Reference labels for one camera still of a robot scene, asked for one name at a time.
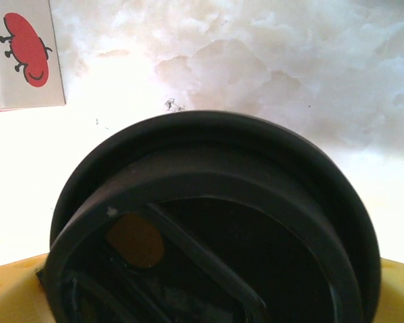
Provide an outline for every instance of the white marble wall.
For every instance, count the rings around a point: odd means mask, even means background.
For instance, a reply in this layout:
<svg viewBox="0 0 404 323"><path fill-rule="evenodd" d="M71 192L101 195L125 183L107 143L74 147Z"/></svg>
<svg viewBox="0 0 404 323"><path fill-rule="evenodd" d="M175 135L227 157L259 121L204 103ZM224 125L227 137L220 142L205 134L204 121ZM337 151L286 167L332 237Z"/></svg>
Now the white marble wall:
<svg viewBox="0 0 404 323"><path fill-rule="evenodd" d="M323 148L404 262L404 0L50 0L67 106L0 114L0 263L48 250L60 189L114 132L216 109Z"/></svg>

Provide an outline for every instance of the red cartoon character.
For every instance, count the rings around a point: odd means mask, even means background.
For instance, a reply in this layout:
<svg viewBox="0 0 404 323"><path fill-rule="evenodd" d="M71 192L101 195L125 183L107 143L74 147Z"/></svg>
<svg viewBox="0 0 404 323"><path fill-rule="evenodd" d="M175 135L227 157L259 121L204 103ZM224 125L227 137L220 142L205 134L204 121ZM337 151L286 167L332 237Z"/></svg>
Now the red cartoon character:
<svg viewBox="0 0 404 323"><path fill-rule="evenodd" d="M42 39L30 23L18 13L6 13L4 17L5 27L11 36L0 36L0 42L9 42L10 50L5 51L5 56L15 57L18 65L15 71L19 72L24 67L26 81L34 87L42 87L48 81L48 50Z"/></svg>

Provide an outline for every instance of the black lid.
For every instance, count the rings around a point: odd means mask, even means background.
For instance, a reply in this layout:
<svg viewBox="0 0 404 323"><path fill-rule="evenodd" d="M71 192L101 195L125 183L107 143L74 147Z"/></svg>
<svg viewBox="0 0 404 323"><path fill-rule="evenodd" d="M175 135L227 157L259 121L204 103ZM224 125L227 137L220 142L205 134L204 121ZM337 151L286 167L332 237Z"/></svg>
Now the black lid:
<svg viewBox="0 0 404 323"><path fill-rule="evenodd" d="M81 162L44 286L58 322L371 322L380 255L316 147L255 118L181 112Z"/></svg>

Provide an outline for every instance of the cartoon legs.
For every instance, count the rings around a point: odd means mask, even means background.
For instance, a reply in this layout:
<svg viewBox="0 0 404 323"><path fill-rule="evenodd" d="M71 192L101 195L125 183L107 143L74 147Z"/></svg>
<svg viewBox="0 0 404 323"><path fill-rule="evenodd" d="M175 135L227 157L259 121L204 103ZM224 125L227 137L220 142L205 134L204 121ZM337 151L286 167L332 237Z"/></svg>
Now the cartoon legs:
<svg viewBox="0 0 404 323"><path fill-rule="evenodd" d="M3 37L3 36L0 36L0 42L2 43L2 44L4 44L5 42L7 42L7 41L11 41L12 40L12 36L8 36L8 37Z"/></svg>
<svg viewBox="0 0 404 323"><path fill-rule="evenodd" d="M2 42L2 43L9 42L10 44L12 44L12 38L13 38L13 36L8 36L8 37L0 36L0 42ZM6 50L6 51L5 51L5 56L6 56L7 58L9 58L11 55L13 55L12 47L11 47L11 50Z"/></svg>
<svg viewBox="0 0 404 323"><path fill-rule="evenodd" d="M10 44L10 50L5 50L5 56L7 58L10 58L10 56L13 55L12 45L11 45L12 44L12 38L13 38L13 36L8 36L8 37L0 36L0 42L1 43L4 44L5 42L9 42L9 44ZM24 66L25 64L19 62L18 60L17 60L17 62L18 62L18 65L15 66L15 71L19 72L20 69L21 69L21 66Z"/></svg>
<svg viewBox="0 0 404 323"><path fill-rule="evenodd" d="M15 66L15 71L19 72L20 71L20 67L23 66L23 63L20 63L18 65Z"/></svg>

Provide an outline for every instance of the yellow object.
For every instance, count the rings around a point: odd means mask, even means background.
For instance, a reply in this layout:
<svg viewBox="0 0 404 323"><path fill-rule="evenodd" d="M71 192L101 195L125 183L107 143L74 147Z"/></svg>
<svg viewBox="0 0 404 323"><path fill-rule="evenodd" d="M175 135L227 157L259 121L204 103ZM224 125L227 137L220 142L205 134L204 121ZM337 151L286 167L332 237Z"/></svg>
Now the yellow object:
<svg viewBox="0 0 404 323"><path fill-rule="evenodd" d="M46 254L0 266L0 323L53 323L36 273ZM382 260L382 291L374 323L404 323L404 264Z"/></svg>
<svg viewBox="0 0 404 323"><path fill-rule="evenodd" d="M0 266L0 323L54 323L36 275L46 254Z"/></svg>

